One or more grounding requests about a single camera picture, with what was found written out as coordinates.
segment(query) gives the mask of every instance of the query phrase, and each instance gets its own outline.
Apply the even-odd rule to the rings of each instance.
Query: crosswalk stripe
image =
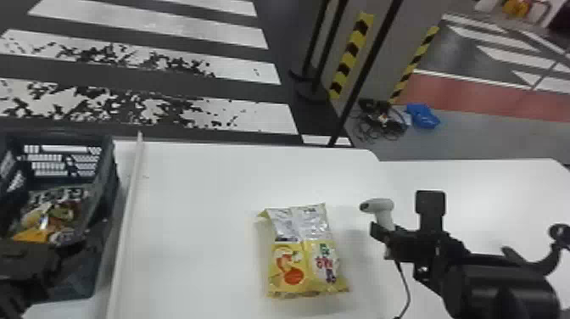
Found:
[[[538,79],[540,79],[540,76],[537,76],[535,74],[530,74],[521,71],[513,71],[513,72],[530,85],[533,85],[534,83],[536,83]],[[570,93],[570,81],[557,79],[554,77],[546,77],[539,83],[536,89],[542,91]]]
[[[459,26],[448,25],[448,27],[453,32],[457,33],[458,35],[468,37],[470,39],[479,40],[479,41],[483,41],[483,42],[491,42],[491,43],[500,44],[500,45],[504,45],[504,46],[508,46],[508,47],[521,48],[521,49],[525,49],[525,50],[529,50],[529,51],[539,52],[538,49],[531,47],[526,42],[511,39],[510,37],[495,36],[495,35],[492,35],[489,33],[468,30],[465,28],[461,28]]]
[[[542,44],[543,46],[549,48],[550,50],[558,53],[558,54],[563,54],[564,53],[564,49],[558,47],[556,44],[551,43],[549,41],[547,41],[546,39],[543,39],[540,36],[535,35],[533,32],[529,32],[529,31],[521,31],[521,33],[525,36],[530,37],[531,39],[535,40],[536,42]]]
[[[233,14],[257,16],[255,6],[249,1],[241,0],[160,0],[168,3],[180,3],[200,8],[211,8]]]
[[[499,50],[497,48],[487,48],[483,46],[477,46],[477,48],[485,52],[491,58],[507,63],[533,66],[535,68],[541,68],[541,69],[549,69],[555,63],[555,61],[551,59],[534,57],[532,55],[514,53],[511,51]],[[570,69],[568,69],[568,67],[564,64],[558,64],[554,70],[559,72],[570,73]]]
[[[506,33],[505,30],[501,29],[500,27],[498,27],[497,25],[492,25],[490,23],[486,23],[486,22],[481,22],[481,21],[476,21],[476,20],[471,20],[468,18],[463,18],[457,15],[452,15],[452,14],[444,14],[444,16],[442,17],[443,20],[447,20],[450,22],[455,22],[457,24],[460,25],[470,25],[470,26],[476,26],[482,29],[487,29],[490,31],[496,31],[496,32],[501,32],[501,33]]]
[[[42,0],[28,14],[267,49],[261,29],[89,0]]]
[[[281,84],[271,63],[31,31],[4,32],[0,36],[0,53]]]
[[[321,135],[303,135],[303,143],[313,145],[327,145],[331,137]],[[352,146],[348,137],[339,137],[336,146]]]
[[[298,134],[287,104],[0,79],[0,117],[8,116],[138,125],[174,118],[181,127]]]

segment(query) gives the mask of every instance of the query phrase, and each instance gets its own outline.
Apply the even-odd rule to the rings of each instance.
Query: snack bag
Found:
[[[269,263],[269,296],[296,298],[349,291],[324,204],[260,213],[276,232]]]

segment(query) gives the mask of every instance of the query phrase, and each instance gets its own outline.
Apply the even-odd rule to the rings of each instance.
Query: hazard stripe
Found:
[[[438,31],[439,31],[439,28],[437,26],[433,26],[433,27],[429,28],[429,30],[427,31],[426,36],[423,38],[422,44],[420,45],[420,47],[416,50],[416,53],[414,54],[414,58],[406,66],[406,68],[404,70],[404,74],[402,75],[402,77],[398,81],[398,84],[396,84],[396,87],[392,91],[392,95],[390,95],[390,99],[388,101],[391,104],[396,103],[396,101],[400,97],[400,94],[404,91],[404,88],[408,84],[408,81],[410,80],[412,73],[414,72],[417,65],[422,60],[423,55],[427,52],[429,45],[432,43],[432,41],[435,38]]]
[[[373,21],[373,14],[360,13],[355,23],[355,28],[350,35],[349,43],[344,50],[343,57],[340,59],[337,74],[332,79],[332,84],[329,88],[329,97],[331,99],[340,98],[343,87],[348,81],[350,71],[356,64],[356,57],[366,44],[366,33],[372,27]]]

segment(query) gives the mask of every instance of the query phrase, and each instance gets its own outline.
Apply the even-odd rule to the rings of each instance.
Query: black cable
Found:
[[[402,282],[404,283],[404,289],[405,289],[404,309],[402,309],[402,311],[400,312],[400,315],[395,316],[394,319],[402,319],[402,317],[404,317],[405,312],[408,311],[408,308],[410,308],[410,304],[411,304],[410,287],[408,287],[408,282],[405,280],[404,272],[402,271],[402,265],[400,265],[400,263],[396,260],[394,260],[394,264],[396,265],[396,268],[398,269],[398,272],[400,273],[400,278],[402,278]]]
[[[380,137],[387,139],[389,141],[397,141],[402,137],[408,129],[405,123],[404,116],[397,110],[392,109],[388,113],[396,114],[400,118],[401,122],[394,120],[395,116],[388,116],[389,121],[386,125],[373,124],[374,116],[378,114],[371,114],[370,112],[363,112],[361,110],[353,110],[349,117],[356,120],[355,125],[352,128],[354,135],[363,143],[374,143],[374,140]]]

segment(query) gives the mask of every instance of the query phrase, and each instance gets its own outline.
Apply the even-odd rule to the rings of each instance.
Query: basket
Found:
[[[0,240],[29,204],[34,191],[74,185],[88,187],[78,204],[74,237],[92,225],[111,220],[119,187],[114,144],[109,136],[74,132],[14,132],[0,135]],[[108,233],[101,238],[102,246]],[[50,289],[46,301],[89,298],[93,295],[103,247],[63,283]]]

